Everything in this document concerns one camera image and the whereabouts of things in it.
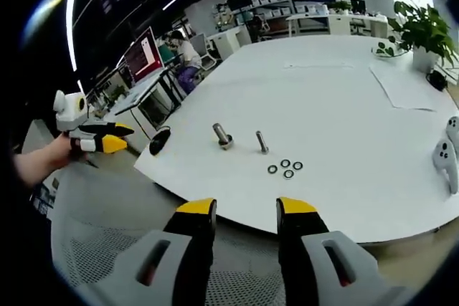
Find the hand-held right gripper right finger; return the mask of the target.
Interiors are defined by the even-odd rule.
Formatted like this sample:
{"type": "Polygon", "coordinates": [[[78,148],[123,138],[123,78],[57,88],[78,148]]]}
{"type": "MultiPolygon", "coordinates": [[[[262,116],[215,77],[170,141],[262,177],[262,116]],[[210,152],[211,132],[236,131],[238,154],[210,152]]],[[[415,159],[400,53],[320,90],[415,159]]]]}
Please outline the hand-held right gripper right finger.
{"type": "Polygon", "coordinates": [[[287,305],[406,305],[412,292],[389,283],[376,259],[330,231],[305,201],[276,200],[278,261],[287,305]]]}

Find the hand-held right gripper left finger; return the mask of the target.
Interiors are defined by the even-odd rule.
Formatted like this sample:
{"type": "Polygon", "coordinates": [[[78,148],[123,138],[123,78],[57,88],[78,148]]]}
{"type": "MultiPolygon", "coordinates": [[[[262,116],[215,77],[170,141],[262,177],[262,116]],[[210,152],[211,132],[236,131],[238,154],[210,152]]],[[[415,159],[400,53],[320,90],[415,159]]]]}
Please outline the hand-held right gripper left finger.
{"type": "Polygon", "coordinates": [[[217,201],[178,207],[115,259],[113,271],[89,286],[90,305],[204,305],[213,263],[217,201]]]}

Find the person's left hand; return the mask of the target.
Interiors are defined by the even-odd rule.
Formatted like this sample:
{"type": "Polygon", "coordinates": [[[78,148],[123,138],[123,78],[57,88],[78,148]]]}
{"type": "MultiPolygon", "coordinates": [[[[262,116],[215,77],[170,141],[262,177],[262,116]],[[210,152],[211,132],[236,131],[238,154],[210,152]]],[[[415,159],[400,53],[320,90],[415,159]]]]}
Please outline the person's left hand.
{"type": "Polygon", "coordinates": [[[61,133],[52,144],[54,147],[53,161],[61,167],[74,161],[87,160],[87,153],[80,147],[80,139],[61,133]]]}

